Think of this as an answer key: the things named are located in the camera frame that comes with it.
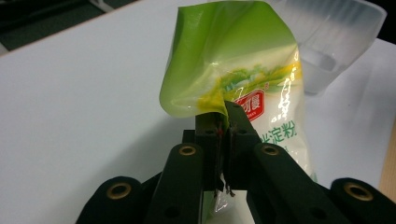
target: translucent plastic container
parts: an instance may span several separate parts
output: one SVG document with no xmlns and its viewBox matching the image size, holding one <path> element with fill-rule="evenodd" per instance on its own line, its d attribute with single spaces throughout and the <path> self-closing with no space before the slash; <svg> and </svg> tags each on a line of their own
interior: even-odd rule
<svg viewBox="0 0 396 224">
<path fill-rule="evenodd" d="M 265 0 L 293 32 L 305 92 L 326 89 L 376 39 L 387 12 L 361 0 Z"/>
</svg>

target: food package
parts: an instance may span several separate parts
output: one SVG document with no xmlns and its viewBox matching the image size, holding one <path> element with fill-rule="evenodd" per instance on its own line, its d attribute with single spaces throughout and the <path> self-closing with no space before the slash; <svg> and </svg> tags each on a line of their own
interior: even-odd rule
<svg viewBox="0 0 396 224">
<path fill-rule="evenodd" d="M 304 83 L 296 40 L 262 1 L 180 7 L 160 92 L 177 118 L 240 104 L 263 142 L 285 148 L 315 180 L 304 136 Z"/>
</svg>

